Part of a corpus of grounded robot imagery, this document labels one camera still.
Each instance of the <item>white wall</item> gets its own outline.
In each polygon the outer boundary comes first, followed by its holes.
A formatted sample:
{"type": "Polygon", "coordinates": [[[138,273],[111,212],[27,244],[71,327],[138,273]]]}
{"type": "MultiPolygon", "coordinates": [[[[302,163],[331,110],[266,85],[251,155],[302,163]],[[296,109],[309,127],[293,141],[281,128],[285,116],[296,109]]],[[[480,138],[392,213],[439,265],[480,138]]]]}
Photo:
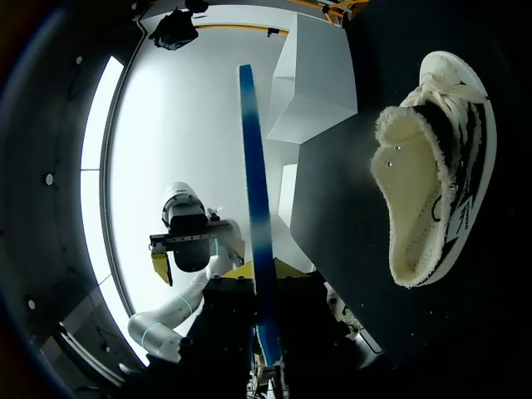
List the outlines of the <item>white wall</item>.
{"type": "MultiPolygon", "coordinates": [[[[160,18],[145,21],[149,31],[160,18]]],[[[206,207],[221,208],[222,218],[235,219],[249,243],[237,69],[252,65],[260,119],[266,121],[283,42],[262,32],[209,29],[176,52],[151,41],[142,45],[119,110],[111,155],[111,222],[124,284],[137,312],[173,298],[193,277],[172,265],[175,284],[170,288],[151,265],[149,236],[165,232],[160,211],[169,183],[190,184],[206,207]]],[[[282,168],[297,162],[298,146],[267,140],[264,153],[271,213],[276,214],[282,168]]],[[[294,266],[309,270],[310,263],[278,222],[273,217],[274,254],[288,263],[297,254],[294,266]]],[[[189,325],[177,331],[184,333],[189,325]]]]}

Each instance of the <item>screw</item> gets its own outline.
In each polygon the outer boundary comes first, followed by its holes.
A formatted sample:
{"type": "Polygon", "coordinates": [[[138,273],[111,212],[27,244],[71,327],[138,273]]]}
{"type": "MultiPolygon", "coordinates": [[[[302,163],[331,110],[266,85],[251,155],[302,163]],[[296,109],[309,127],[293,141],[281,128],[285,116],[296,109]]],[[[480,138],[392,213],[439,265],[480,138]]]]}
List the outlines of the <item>screw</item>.
{"type": "Polygon", "coordinates": [[[46,185],[52,185],[53,184],[53,175],[51,173],[48,173],[46,176],[44,176],[44,183],[46,185]]]}

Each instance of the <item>robotic arm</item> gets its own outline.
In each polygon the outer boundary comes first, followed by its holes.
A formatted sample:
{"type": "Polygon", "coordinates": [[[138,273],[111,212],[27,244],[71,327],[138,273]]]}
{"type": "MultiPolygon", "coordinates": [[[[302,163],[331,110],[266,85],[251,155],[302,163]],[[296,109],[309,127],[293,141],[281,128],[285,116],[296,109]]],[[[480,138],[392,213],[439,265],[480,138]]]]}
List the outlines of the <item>robotic arm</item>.
{"type": "Polygon", "coordinates": [[[179,269],[200,273],[184,292],[161,308],[134,314],[128,331],[148,353],[178,362],[183,337],[174,328],[198,308],[212,276],[223,275],[242,264],[243,249],[239,251],[237,247],[243,242],[236,222],[220,220],[212,209],[205,213],[203,204],[185,183],[174,183],[166,191],[162,221],[169,233],[150,236],[155,271],[172,285],[167,252],[173,252],[179,269]]]}

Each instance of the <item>white panel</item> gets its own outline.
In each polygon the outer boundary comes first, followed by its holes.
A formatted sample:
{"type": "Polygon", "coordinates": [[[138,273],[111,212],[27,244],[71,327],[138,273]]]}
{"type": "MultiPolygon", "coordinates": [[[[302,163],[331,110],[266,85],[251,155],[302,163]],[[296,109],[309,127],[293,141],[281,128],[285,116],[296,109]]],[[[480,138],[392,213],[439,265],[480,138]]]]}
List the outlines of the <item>white panel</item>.
{"type": "Polygon", "coordinates": [[[100,169],[101,142],[106,128],[107,115],[123,69],[124,66],[111,57],[101,74],[86,122],[81,153],[82,169],[100,169]]]}
{"type": "Polygon", "coordinates": [[[298,14],[274,76],[269,139],[302,144],[357,113],[351,53],[340,27],[298,14]],[[294,76],[292,86],[277,76],[294,76]]]}
{"type": "Polygon", "coordinates": [[[296,191],[296,175],[298,165],[285,165],[283,167],[283,179],[281,180],[281,195],[279,198],[279,217],[290,227],[292,220],[293,196],[296,191]]]}
{"type": "Polygon", "coordinates": [[[100,171],[81,171],[81,216],[92,270],[100,284],[111,275],[101,230],[100,171]]]}

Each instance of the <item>yellow beam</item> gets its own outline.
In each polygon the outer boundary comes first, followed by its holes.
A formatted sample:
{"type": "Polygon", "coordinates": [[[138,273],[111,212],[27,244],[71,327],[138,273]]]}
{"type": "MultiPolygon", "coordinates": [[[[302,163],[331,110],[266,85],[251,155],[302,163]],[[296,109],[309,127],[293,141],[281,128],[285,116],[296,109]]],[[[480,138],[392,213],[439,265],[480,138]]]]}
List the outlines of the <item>yellow beam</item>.
{"type": "MultiPolygon", "coordinates": [[[[235,25],[235,24],[212,24],[212,25],[195,25],[196,29],[249,29],[250,31],[268,32],[269,27],[256,27],[255,25],[235,25]]],[[[279,35],[287,36],[288,31],[279,29],[279,35]]]]}
{"type": "MultiPolygon", "coordinates": [[[[297,4],[302,4],[304,6],[309,6],[309,7],[312,7],[312,8],[316,8],[318,10],[323,10],[323,7],[318,5],[318,4],[314,4],[313,2],[306,2],[305,0],[289,0],[290,2],[296,2],[297,4]]],[[[329,11],[331,14],[333,15],[336,15],[337,17],[341,17],[342,16],[342,13],[339,12],[339,11],[336,11],[336,10],[331,10],[329,11]]]]}

